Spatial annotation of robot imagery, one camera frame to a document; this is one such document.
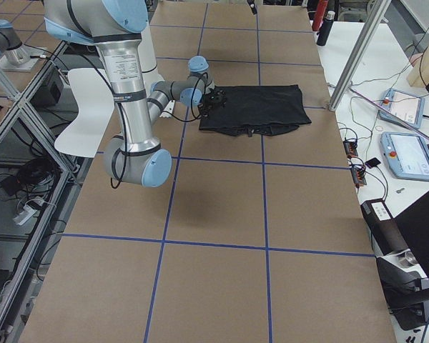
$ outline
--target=black cloth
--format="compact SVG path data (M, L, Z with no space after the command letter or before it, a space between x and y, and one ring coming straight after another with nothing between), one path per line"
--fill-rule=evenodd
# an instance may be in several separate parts
M292 86L226 86L224 106L210 109L200 119L199 130L230 136L264 134L275 136L310 124L305 113L302 92Z

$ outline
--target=white desk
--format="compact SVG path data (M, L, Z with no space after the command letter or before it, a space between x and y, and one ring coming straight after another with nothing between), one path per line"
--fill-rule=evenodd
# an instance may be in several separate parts
M362 27L363 24L360 23L336 22L330 32L327 44L325 46L318 47L321 62L324 67L325 77L327 82L330 84L337 83ZM395 40L395 37L388 25L381 24L361 60L352 82L354 84L359 84L362 81L370 79L386 79L396 73L399 73L407 65L408 59L400 48L399 43ZM355 88L369 99L378 100L383 98L384 93L398 78L394 88L419 96L427 94L425 89L413 88L408 85L406 77L410 71L411 67L406 69L399 77L394 76L388 80L365 82ZM336 111L337 120L344 123L347 127L355 130L359 137L370 136L370 132L367 129L357 125L352 120L350 100L354 95L355 94L350 91L347 91L344 95ZM424 99L424 113L429 115L429 96ZM388 179L389 184L389 193L386 199L386 204L391 213L396 216L429 190L429 182L396 179L390 172L387 162L383 158L383 153L380 151L380 135L382 131L407 132L408 130L381 119L378 119L375 122L378 112L377 109L362 99L353 99L352 112L358 123L361 123L366 127L373 128L373 137L370 147L369 139L361 139L358 142L357 150L364 161L377 157L382 162L379 167ZM429 135L429 119L423 120L421 130ZM341 131L342 137L345 136L345 131L346 130ZM346 137L352 138L353 134L351 132L347 132ZM383 180L383 177L378 170L370 169L369 172ZM368 185L361 187L358 194L360 204L365 200L380 198L383 195L383 187L379 181L375 180L370 175L366 175L366 180ZM402 188L404 188L404 190L401 191L401 193L396 192L396 190ZM396 259L391 257L388 258L388 260L394 263ZM406 271L411 272L412 270L418 270L423 273L419 267L413 267ZM399 328L393 317L392 321L398 342L404 342L409 336L416 336L415 342L420 341L422 332L417 334L413 331L405 332ZM429 329L426 334L425 343L429 343Z

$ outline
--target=power strip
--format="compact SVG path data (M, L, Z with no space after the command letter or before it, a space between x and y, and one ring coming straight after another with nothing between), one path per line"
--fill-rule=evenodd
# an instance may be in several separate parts
M36 214L41 209L44 203L45 201L43 198L34 197L25 203L24 208L17 216L13 218L13 221L16 223L16 225L24 225L30 218L33 217L34 214Z

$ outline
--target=white sticker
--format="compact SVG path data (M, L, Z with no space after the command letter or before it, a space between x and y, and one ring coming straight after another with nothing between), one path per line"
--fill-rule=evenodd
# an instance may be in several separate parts
M105 56L104 60L110 82L124 82L140 79L135 55Z
M377 214L379 220L391 219L391 216L389 215L388 211L386 211L386 208L384 207L382 202L373 202L372 208Z

